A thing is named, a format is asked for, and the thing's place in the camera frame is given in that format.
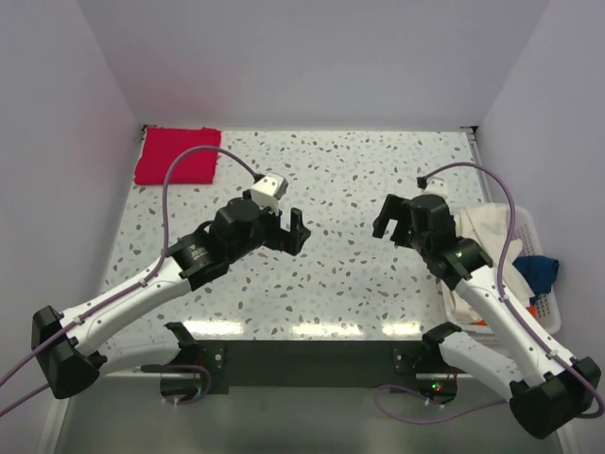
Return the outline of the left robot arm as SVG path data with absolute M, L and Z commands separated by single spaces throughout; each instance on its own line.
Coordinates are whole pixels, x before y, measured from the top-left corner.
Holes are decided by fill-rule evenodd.
M 230 200 L 213 219 L 169 246 L 149 268 L 120 286 L 79 306 L 39 309 L 32 318 L 31 350 L 57 399 L 91 387 L 111 359 L 102 344 L 148 312 L 227 274 L 230 266 L 258 248 L 299 254 L 310 231 L 298 208 L 288 229 L 281 212 L 250 194 Z

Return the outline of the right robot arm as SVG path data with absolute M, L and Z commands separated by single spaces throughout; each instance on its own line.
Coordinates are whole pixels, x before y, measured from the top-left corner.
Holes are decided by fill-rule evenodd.
M 466 301 L 507 350 L 502 355 L 453 323 L 423 334 L 423 365 L 434 372 L 448 365 L 473 376 L 504 399 L 531 436 L 544 439 L 585 415 L 596 401 L 601 370 L 558 343 L 497 281 L 489 255 L 474 240 L 458 236 L 446 201 L 433 194 L 411 200 L 388 195 L 372 224 L 382 237 L 414 250 L 431 274 Z

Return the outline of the cream white t shirt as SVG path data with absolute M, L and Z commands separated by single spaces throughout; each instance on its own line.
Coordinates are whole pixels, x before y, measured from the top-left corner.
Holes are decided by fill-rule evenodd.
M 509 208 L 504 204 L 485 203 L 457 208 L 454 212 L 458 236 L 468 237 L 477 242 L 497 265 L 508 231 Z M 534 293 L 521 273 L 513 266 L 514 260 L 523 250 L 523 241 L 510 242 L 503 270 L 504 285 L 524 306 L 529 307 L 529 299 Z M 471 306 L 454 292 L 447 296 L 453 303 L 453 317 L 458 323 L 471 324 L 482 320 Z

